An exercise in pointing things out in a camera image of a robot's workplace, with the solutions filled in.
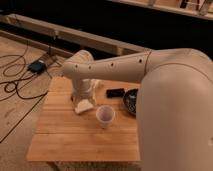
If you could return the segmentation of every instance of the wooden table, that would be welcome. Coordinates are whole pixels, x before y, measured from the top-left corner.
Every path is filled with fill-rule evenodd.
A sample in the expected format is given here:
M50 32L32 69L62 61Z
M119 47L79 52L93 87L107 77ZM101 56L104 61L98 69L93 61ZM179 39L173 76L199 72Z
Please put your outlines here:
M97 106L81 115L74 113L71 81L52 79L35 134L28 150L28 161L139 161L136 119L124 108L122 98L106 98L110 88L138 88L138 84L101 81L96 90ZM96 119L98 106L116 110L112 125L102 129Z

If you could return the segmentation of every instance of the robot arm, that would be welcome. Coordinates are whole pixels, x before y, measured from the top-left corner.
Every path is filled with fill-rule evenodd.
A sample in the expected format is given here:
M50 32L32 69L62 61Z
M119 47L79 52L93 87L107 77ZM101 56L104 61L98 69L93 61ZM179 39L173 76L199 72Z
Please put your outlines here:
M136 113L143 171L213 170L213 64L202 52L171 49L93 61L80 51L63 73L78 102L91 78L141 83Z

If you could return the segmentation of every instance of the black cable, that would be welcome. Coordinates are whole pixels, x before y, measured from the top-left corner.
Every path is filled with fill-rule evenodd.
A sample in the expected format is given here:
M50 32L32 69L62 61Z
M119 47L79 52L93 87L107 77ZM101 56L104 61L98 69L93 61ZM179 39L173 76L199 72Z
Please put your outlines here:
M52 75L47 71L47 69L45 70L45 72L47 73L47 75L50 77L50 79L52 79Z
M38 105L38 103L44 98L41 98L24 114L24 116L12 127L12 129L0 140L0 144L13 132L14 129L26 118L26 116Z

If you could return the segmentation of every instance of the black bowl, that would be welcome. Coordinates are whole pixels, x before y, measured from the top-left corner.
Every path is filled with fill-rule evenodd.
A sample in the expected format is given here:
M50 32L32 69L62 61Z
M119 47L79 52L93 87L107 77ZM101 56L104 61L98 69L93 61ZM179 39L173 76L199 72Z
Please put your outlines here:
M137 92L138 89L128 90L123 97L124 106L126 107L127 111L133 116L136 116Z

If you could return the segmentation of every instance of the white cup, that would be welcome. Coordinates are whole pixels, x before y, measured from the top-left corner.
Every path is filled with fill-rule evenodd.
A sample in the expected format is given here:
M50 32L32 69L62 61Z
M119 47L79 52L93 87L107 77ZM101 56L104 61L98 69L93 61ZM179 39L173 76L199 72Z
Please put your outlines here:
M115 118L115 111L108 105L100 106L96 111L96 117L102 128L107 128Z

